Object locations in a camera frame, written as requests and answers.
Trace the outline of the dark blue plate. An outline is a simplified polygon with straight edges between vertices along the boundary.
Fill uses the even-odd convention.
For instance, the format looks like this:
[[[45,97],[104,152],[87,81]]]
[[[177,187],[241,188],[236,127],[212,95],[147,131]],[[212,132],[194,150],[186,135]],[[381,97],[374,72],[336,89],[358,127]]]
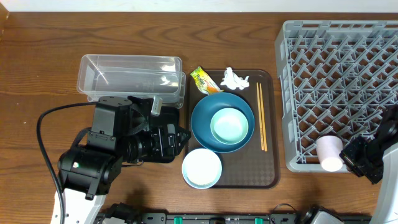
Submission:
[[[223,108],[240,110],[248,119],[248,134],[237,144],[223,144],[217,141],[211,133],[211,119],[217,111]],[[208,95],[195,105],[190,124],[192,134],[203,147],[218,153],[230,153],[241,149],[249,142],[254,132],[255,119],[251,107],[241,97],[232,93],[221,92]]]

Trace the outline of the pink plastic cup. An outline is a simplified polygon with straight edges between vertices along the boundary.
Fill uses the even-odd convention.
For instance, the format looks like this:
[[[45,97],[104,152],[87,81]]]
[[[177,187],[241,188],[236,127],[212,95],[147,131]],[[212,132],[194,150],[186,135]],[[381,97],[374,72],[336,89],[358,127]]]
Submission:
[[[316,151],[321,167],[327,172],[336,172],[343,167],[340,152],[343,142],[336,136],[322,136],[316,140]]]

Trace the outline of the light blue bowl with rice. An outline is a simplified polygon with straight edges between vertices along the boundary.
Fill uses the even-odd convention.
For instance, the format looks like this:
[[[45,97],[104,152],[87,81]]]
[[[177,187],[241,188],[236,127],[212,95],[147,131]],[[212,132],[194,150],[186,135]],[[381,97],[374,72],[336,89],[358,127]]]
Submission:
[[[182,162],[184,181],[195,189],[203,190],[214,186],[219,181],[222,170],[221,159],[209,149],[195,149]]]

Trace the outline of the mint green bowl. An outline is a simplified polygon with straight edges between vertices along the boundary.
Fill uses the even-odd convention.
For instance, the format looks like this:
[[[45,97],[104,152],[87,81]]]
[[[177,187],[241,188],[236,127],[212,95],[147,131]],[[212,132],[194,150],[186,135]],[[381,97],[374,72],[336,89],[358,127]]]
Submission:
[[[223,108],[213,115],[210,130],[217,141],[233,145],[246,137],[249,131],[249,123],[240,110]]]

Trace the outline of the wooden chopstick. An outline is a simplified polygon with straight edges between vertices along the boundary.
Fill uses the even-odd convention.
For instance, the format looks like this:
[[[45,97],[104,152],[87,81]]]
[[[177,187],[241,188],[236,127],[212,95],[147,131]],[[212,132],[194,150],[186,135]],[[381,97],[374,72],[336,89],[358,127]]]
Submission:
[[[259,84],[256,83],[256,93],[257,93],[257,110],[258,110],[258,119],[259,119],[259,129],[260,129],[260,137],[261,137],[261,150],[265,151],[264,146],[264,135],[262,128],[262,119],[261,119],[261,100],[260,100],[260,92],[259,92]]]
[[[267,136],[266,136],[266,124],[265,124],[265,114],[264,114],[264,101],[263,101],[263,94],[262,94],[262,83],[259,83],[259,99],[260,99],[260,105],[261,105],[261,121],[262,121],[264,151],[267,152]]]

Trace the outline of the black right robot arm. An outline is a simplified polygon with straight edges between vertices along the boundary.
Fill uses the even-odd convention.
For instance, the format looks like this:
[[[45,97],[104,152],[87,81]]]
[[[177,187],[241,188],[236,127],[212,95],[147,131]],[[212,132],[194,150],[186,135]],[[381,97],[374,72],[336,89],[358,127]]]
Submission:
[[[348,170],[381,183],[371,223],[397,224],[397,105],[386,108],[371,141],[357,137],[340,152]]]

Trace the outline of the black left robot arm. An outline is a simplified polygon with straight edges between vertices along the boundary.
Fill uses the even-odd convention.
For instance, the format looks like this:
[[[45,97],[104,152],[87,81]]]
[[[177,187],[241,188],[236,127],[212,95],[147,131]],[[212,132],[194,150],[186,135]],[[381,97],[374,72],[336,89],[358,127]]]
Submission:
[[[94,107],[58,160],[52,223],[93,223],[123,167],[172,162],[191,138],[178,109],[154,99],[102,96]]]

